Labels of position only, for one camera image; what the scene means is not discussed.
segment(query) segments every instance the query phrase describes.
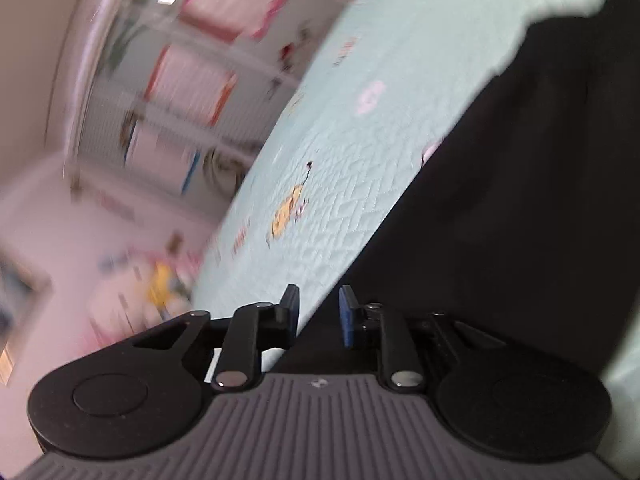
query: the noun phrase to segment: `wall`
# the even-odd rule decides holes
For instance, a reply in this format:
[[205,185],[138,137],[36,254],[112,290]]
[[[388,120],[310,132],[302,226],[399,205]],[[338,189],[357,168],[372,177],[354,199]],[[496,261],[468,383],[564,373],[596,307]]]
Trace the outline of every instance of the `wall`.
[[26,417],[33,385],[44,374],[79,357],[88,329],[85,306],[100,280],[97,261],[128,244],[162,250],[171,232],[198,250],[214,226],[177,207],[141,194],[95,170],[84,175],[96,186],[133,205],[142,225],[99,208],[91,200],[73,203],[58,158],[49,157],[17,179],[17,189],[0,196],[0,244],[47,272],[52,293],[43,302],[8,387],[0,384],[0,474],[10,477],[40,453]]
[[0,0],[0,182],[44,149],[49,98],[76,0]]

